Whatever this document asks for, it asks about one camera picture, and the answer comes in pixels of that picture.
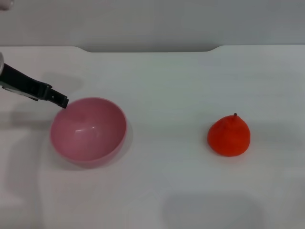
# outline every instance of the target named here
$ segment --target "orange fruit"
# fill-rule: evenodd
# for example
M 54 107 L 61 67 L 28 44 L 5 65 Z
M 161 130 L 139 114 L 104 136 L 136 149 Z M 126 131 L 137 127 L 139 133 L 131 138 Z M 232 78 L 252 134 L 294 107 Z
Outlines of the orange fruit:
M 209 146 L 223 156 L 238 156 L 250 145 L 248 125 L 237 114 L 223 117 L 211 126 L 207 141 Z

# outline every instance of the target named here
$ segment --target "table surface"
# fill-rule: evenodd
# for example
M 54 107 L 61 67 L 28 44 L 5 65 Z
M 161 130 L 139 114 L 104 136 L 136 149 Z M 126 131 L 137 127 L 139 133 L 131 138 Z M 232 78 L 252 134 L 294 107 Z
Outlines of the table surface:
M 305 45 L 0 52 L 70 101 L 107 98 L 129 121 L 117 157 L 81 169 L 50 145 L 60 107 L 0 90 L 0 228 L 304 229 Z M 251 144 L 221 157 L 206 132 L 233 113 Z

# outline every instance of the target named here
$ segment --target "bowl rim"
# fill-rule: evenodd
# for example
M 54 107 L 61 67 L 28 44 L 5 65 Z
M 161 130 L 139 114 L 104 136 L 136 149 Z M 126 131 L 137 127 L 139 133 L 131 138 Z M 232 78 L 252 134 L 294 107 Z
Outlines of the bowl rim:
M 125 138 L 126 138 L 126 135 L 127 135 L 127 128 L 128 128 L 128 124 L 127 124 L 127 118 L 126 118 L 126 115 L 124 113 L 124 111 L 117 105 L 115 104 L 113 101 L 110 101 L 108 99 L 105 99 L 105 98 L 99 98 L 99 97 L 87 97 L 87 98 L 82 98 L 82 99 L 77 99 L 77 100 L 74 100 L 72 103 L 70 103 L 69 105 L 75 103 L 75 102 L 79 102 L 79 101 L 82 101 L 82 100 L 87 100 L 87 99 L 97 99 L 97 100 L 104 100 L 106 102 L 109 102 L 111 104 L 113 104 L 116 108 L 119 109 L 119 111 L 123 114 L 123 117 L 124 117 L 124 121 L 125 121 L 125 132 L 124 132 L 124 135 L 122 137 L 122 139 L 120 140 L 120 142 L 117 144 L 117 146 L 109 153 L 107 153 L 106 155 L 103 155 L 97 159 L 94 159 L 94 160 L 75 160 L 75 159 L 71 159 L 65 155 L 63 155 L 54 145 L 53 141 L 52 141 L 52 138 L 51 138 L 51 132 L 52 132 L 52 129 L 53 129 L 53 126 L 54 126 L 54 121 L 57 117 L 57 115 L 62 111 L 62 109 L 55 115 L 54 119 L 53 119 L 53 122 L 51 124 L 51 128 L 50 128 L 50 133 L 49 133 L 49 139 L 50 139 L 50 142 L 53 146 L 53 148 L 55 149 L 55 151 L 63 158 L 65 158 L 66 160 L 69 160 L 69 161 L 72 161 L 72 162 L 75 162 L 75 163 L 94 163 L 94 162 L 98 162 L 99 160 L 105 158 L 105 157 L 108 157 L 109 155 L 111 155 L 113 152 L 116 152 L 118 151 L 118 149 L 122 146 Z

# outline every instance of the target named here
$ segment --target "gray wall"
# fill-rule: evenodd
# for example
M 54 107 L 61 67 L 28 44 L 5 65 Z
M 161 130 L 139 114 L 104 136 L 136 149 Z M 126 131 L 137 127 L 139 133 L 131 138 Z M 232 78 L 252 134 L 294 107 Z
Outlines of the gray wall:
M 305 0 L 15 0 L 0 13 L 2 46 L 156 52 L 304 43 Z

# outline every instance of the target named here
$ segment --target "pink bowl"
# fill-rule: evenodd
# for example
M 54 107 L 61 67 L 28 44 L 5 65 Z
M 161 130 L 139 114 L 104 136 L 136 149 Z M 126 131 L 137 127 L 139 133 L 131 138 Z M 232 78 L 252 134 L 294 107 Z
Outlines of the pink bowl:
M 65 159 L 94 167 L 107 162 L 120 150 L 126 131 L 126 117 L 116 104 L 101 98 L 85 98 L 56 115 L 50 138 Z

